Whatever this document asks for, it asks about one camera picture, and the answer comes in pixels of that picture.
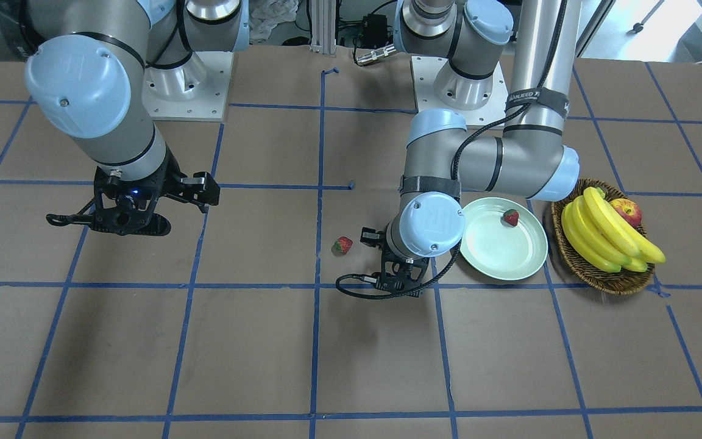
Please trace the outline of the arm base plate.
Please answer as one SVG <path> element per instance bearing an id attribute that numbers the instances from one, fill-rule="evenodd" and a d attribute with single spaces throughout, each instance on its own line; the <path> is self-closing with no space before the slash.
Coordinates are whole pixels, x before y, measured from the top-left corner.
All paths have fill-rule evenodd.
<path id="1" fill-rule="evenodd" d="M 454 72 L 447 59 L 413 56 L 411 58 L 413 90 L 419 112 L 428 109 L 451 109 L 466 124 L 479 127 L 505 116 L 509 92 L 503 70 L 496 64 L 493 75 L 474 80 Z"/>
<path id="2" fill-rule="evenodd" d="M 172 69 L 148 68 L 143 103 L 155 121 L 222 122 L 235 54 L 194 52 Z"/>

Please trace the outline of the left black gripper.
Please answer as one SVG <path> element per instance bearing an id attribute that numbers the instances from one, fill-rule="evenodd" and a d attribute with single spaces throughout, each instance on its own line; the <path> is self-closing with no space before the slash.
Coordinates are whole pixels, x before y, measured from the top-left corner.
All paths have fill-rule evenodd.
<path id="1" fill-rule="evenodd" d="M 385 294 L 378 298 L 419 297 L 424 289 L 431 286 L 431 280 L 424 280 L 430 265 L 429 258 L 403 259 L 393 252 L 382 252 L 377 289 Z"/>

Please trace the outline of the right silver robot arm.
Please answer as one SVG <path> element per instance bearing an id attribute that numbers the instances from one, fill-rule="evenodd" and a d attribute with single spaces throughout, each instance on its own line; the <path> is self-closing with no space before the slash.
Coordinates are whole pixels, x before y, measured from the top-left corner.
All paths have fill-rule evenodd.
<path id="1" fill-rule="evenodd" d="M 95 162 L 94 197 L 77 214 L 48 214 L 117 235 L 164 236 L 160 198 L 201 212 L 218 204 L 208 172 L 187 176 L 145 106 L 207 87 L 199 52 L 250 41 L 248 1 L 0 1 L 0 62 L 25 62 L 25 84 L 45 117 Z"/>

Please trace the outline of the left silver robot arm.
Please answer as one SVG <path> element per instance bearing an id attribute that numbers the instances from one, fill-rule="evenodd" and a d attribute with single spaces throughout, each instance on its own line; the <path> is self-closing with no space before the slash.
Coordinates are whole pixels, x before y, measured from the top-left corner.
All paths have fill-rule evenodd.
<path id="1" fill-rule="evenodd" d="M 519 19 L 499 1 L 400 1 L 394 44 L 413 55 L 443 57 L 460 79 L 491 80 L 516 35 L 505 114 L 467 133 L 454 109 L 413 118 L 400 179 L 399 210 L 382 232 L 362 241 L 381 250 L 380 272 L 363 280 L 376 299 L 418 296 L 432 286 L 413 270 L 446 252 L 459 255 L 463 188 L 558 201 L 576 185 L 578 154 L 563 143 L 576 57 L 580 1 L 523 1 Z"/>

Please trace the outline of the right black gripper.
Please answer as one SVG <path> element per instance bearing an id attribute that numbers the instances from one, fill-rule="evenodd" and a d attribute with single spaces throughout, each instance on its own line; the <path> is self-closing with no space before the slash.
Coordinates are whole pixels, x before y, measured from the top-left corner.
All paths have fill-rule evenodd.
<path id="1" fill-rule="evenodd" d="M 158 169 L 139 180 L 110 177 L 98 167 L 94 175 L 92 230 L 117 235 L 167 235 L 172 225 L 154 209 L 165 188 L 183 176 L 169 149 Z"/>

